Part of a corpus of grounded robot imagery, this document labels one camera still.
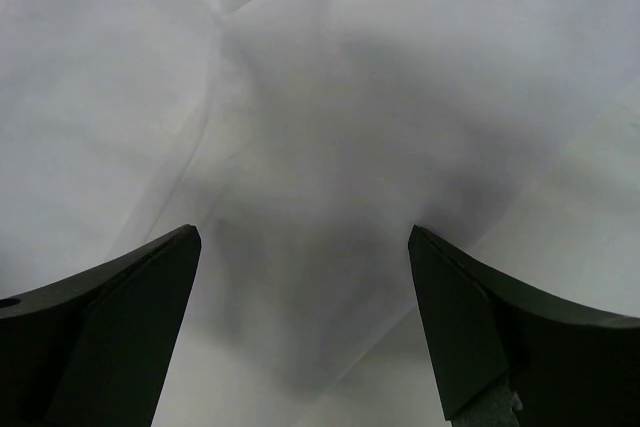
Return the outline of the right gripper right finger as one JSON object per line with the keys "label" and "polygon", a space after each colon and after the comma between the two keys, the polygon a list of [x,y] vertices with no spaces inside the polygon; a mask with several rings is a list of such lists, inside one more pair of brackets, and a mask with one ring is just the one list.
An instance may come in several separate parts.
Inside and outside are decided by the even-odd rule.
{"label": "right gripper right finger", "polygon": [[411,273],[454,426],[635,426],[639,321],[487,266],[422,227]]}

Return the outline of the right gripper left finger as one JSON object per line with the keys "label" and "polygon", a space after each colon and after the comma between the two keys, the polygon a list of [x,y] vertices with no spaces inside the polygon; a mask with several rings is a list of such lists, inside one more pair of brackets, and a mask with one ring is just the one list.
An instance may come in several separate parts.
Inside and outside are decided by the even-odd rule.
{"label": "right gripper left finger", "polygon": [[184,225],[2,299],[2,425],[151,425],[200,252],[197,228]]}

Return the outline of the white t shirt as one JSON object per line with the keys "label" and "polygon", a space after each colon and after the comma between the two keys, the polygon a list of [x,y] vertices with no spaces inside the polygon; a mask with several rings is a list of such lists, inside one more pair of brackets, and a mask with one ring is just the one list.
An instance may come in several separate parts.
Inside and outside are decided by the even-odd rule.
{"label": "white t shirt", "polygon": [[421,225],[639,313],[639,0],[1,0],[1,293],[183,224],[158,426],[434,426]]}

